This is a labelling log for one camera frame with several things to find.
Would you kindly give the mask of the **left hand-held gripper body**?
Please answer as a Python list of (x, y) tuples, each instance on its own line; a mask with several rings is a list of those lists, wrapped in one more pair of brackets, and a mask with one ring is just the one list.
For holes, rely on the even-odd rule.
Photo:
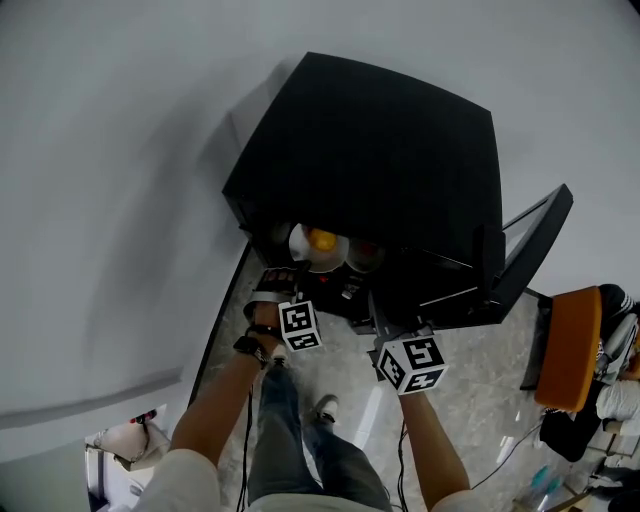
[[(292, 269), (295, 278), (290, 282), (264, 281), (270, 269)], [(317, 316), (309, 294), (303, 290), (305, 273), (297, 268), (267, 268), (243, 309), (250, 328), (276, 337), (290, 351), (299, 352), (318, 348), (322, 345)], [(256, 319), (259, 304), (274, 305), (277, 309), (278, 326), (274, 327)]]

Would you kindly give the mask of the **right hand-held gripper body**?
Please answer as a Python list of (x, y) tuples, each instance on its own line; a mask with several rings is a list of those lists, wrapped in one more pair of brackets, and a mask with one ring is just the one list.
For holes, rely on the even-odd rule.
[(377, 379), (390, 384), (398, 395), (437, 387), (449, 368), (441, 351), (441, 336), (434, 333), (376, 338), (368, 354)]

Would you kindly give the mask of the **white round plate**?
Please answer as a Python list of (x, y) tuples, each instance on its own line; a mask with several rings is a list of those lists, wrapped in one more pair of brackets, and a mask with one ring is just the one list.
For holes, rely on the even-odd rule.
[(294, 261), (310, 260), (310, 272), (331, 272), (345, 263), (349, 250), (349, 240), (340, 235), (337, 236), (337, 245), (331, 252), (321, 252), (313, 249), (308, 240), (311, 227), (296, 224), (289, 235), (288, 247)]

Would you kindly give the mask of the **yellow-brown potato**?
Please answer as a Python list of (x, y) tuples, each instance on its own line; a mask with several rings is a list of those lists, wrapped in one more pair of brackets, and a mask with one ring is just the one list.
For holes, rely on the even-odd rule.
[(331, 232), (312, 228), (308, 233), (311, 247), (321, 252), (331, 252), (337, 245), (337, 236)]

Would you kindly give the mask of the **black mini fridge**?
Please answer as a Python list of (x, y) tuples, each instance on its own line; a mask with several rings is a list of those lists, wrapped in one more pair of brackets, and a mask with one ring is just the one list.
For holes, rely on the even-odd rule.
[[(573, 205), (557, 187), (510, 221), (491, 113), (418, 79), (306, 54), (242, 151), (223, 189), (270, 267), (297, 263), (296, 224), (374, 243), (382, 265), (306, 272), (320, 311), (372, 329), (375, 294), (396, 331), (498, 324), (554, 244)], [(346, 282), (362, 289), (341, 296)]]

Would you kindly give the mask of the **person's right forearm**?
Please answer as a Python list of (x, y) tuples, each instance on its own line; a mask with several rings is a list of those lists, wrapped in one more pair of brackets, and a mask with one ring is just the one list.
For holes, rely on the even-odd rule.
[(444, 498), (471, 489), (462, 460), (425, 393), (399, 397), (415, 471), (429, 511)]

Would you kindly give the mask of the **person's left forearm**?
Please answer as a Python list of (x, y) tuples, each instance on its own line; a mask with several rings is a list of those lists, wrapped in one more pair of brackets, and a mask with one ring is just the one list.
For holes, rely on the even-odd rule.
[(261, 370), (255, 356), (235, 353), (183, 414), (170, 448), (197, 452), (217, 464)]

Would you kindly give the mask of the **bowl with red contents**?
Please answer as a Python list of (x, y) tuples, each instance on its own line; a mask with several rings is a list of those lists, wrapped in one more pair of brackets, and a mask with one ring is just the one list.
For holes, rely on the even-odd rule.
[(367, 274), (376, 271), (383, 263), (385, 249), (371, 242), (351, 238), (346, 263), (354, 271)]

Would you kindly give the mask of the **blue jeans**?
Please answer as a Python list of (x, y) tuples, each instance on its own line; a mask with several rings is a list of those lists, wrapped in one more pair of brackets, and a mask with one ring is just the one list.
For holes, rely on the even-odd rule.
[(393, 512), (365, 453), (313, 411), (303, 423), (288, 368), (265, 374), (248, 479), (251, 512)]

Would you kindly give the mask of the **cream shirt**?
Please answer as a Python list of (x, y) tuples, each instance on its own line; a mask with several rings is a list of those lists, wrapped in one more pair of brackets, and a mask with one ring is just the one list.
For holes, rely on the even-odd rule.
[[(172, 450), (156, 465), (131, 512), (222, 512), (218, 473), (203, 455)], [(272, 494), (258, 499), (245, 512), (382, 512), (343, 498), (314, 494)], [(428, 512), (487, 512), (473, 491), (460, 491), (440, 500)]]

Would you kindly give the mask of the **white handbag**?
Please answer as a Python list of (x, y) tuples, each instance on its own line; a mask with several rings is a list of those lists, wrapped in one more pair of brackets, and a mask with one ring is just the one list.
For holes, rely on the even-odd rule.
[(168, 437), (151, 422), (126, 423), (98, 433), (92, 445), (113, 456), (126, 471), (153, 468), (167, 453)]

